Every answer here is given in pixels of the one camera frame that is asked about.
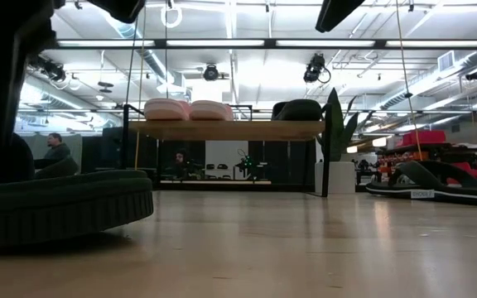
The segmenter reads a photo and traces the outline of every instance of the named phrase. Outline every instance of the sign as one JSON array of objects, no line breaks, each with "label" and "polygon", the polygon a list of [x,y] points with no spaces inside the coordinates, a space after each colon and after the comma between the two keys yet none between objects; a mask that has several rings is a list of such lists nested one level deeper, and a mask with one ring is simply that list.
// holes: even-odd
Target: sign
[{"label": "sign", "polygon": [[435,197],[434,190],[412,190],[412,199],[433,199]]}]

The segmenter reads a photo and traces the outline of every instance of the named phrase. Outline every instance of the wooden shelf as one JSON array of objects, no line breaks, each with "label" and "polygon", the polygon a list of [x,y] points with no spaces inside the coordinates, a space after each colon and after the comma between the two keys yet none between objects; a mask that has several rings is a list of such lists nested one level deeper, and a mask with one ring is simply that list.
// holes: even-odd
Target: wooden shelf
[{"label": "wooden shelf", "polygon": [[323,132],[319,121],[146,121],[133,130],[160,140],[308,141]]}]

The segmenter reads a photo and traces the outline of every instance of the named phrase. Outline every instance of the potted plant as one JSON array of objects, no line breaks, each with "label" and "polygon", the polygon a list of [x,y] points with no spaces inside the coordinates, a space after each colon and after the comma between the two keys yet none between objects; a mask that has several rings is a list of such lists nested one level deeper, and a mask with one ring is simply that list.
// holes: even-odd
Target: potted plant
[{"label": "potted plant", "polygon": [[[354,97],[349,102],[347,107],[347,113],[344,115],[341,110],[340,101],[338,100],[338,93],[336,89],[332,89],[327,99],[327,103],[331,105],[332,126],[330,129],[330,173],[329,173],[329,193],[330,194],[353,194],[355,192],[355,173],[354,163],[347,161],[341,161],[342,154],[347,152],[347,147],[351,142],[354,132],[358,128],[358,116],[359,113],[355,113],[344,125],[345,119],[349,115],[349,110],[353,105]],[[363,126],[367,120],[371,117],[371,113],[368,117],[360,123]],[[321,151],[325,150],[324,133],[320,136],[316,136],[316,140],[321,146]],[[323,181],[323,161],[316,163],[315,168],[315,184],[316,192],[320,193],[322,189]]]}]

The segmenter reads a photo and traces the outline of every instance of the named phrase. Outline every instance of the man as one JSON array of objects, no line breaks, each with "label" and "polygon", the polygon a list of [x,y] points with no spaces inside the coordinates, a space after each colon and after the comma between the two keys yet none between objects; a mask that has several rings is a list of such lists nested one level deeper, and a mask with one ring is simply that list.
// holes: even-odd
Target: man
[{"label": "man", "polygon": [[44,159],[62,160],[71,155],[71,150],[62,142],[62,136],[59,133],[50,133],[47,137],[47,146],[51,149],[46,153]]}]

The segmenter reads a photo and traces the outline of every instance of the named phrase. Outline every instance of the wooden floor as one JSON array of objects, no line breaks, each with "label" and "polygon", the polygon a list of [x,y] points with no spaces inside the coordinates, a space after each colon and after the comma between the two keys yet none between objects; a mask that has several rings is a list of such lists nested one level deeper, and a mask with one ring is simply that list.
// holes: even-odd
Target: wooden floor
[{"label": "wooden floor", "polygon": [[0,297],[477,297],[477,207],[156,193],[143,221],[0,252]]}]

